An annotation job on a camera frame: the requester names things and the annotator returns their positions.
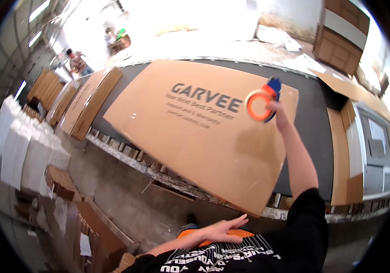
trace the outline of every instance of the blue tape dispenser handle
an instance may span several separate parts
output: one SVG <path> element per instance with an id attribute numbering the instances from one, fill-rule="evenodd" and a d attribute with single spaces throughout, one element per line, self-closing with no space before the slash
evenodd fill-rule
<path id="1" fill-rule="evenodd" d="M 280 79 L 272 78 L 272 79 L 268 80 L 266 85 L 268 85 L 270 88 L 272 88 L 272 90 L 274 90 L 274 92 L 277 94 L 274 97 L 274 100 L 278 101 L 280 99 L 280 90 L 281 90 L 281 81 L 280 81 Z M 264 123 L 267 123 L 268 121 L 270 121 L 274 116 L 275 116 L 275 112 L 268 119 L 266 119 Z"/>

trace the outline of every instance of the orange shorts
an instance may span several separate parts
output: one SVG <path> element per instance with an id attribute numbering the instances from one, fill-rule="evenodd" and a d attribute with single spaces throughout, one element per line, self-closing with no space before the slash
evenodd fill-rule
<path id="1" fill-rule="evenodd" d="M 186 229 L 184 231 L 182 231 L 180 233 L 180 235 L 178 235 L 177 238 L 181 238 L 181 237 L 185 237 L 186 235 L 194 232 L 196 229 Z M 254 236 L 253 233 L 251 232 L 248 232 L 246 230 L 243 230 L 243 229 L 232 229 L 230 230 L 229 232 L 227 232 L 228 235 L 236 235 L 236 236 L 239 236 L 241 238 L 245 238 L 245 237 L 250 237 L 250 236 Z M 209 241 L 209 240 L 205 240 L 204 242 L 202 242 L 201 244 L 198 245 L 198 247 L 202 247 L 202 246 L 205 246 L 205 245 L 209 245 L 213 242 Z"/>

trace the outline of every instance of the shoe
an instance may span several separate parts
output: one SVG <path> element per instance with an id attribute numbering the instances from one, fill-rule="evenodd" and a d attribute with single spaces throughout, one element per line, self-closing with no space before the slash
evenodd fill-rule
<path id="1" fill-rule="evenodd" d="M 196 217 L 193 213 L 187 215 L 186 223 L 198 225 L 198 221 L 196 220 Z"/>

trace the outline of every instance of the wooden cabinet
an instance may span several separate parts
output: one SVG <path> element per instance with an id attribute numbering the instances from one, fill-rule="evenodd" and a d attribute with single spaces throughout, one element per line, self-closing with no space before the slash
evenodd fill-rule
<path id="1" fill-rule="evenodd" d="M 327 0 L 314 44 L 315 57 L 354 75 L 366 43 L 369 18 L 348 0 Z"/>

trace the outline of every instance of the hand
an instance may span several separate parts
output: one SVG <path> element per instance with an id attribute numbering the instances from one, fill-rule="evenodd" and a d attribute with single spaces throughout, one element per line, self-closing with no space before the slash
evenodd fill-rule
<path id="1" fill-rule="evenodd" d="M 222 243 L 242 243 L 242 238 L 235 235 L 227 235 L 231 229 L 238 229 L 248 222 L 247 215 L 244 214 L 236 219 L 226 221 L 222 220 L 213 225 L 201 228 L 199 232 L 204 240 Z"/>
<path id="2" fill-rule="evenodd" d="M 265 107 L 267 110 L 275 111 L 275 119 L 277 121 L 277 128 L 280 132 L 290 125 L 289 119 L 286 116 L 285 109 L 281 102 L 271 101 L 269 105 Z"/>

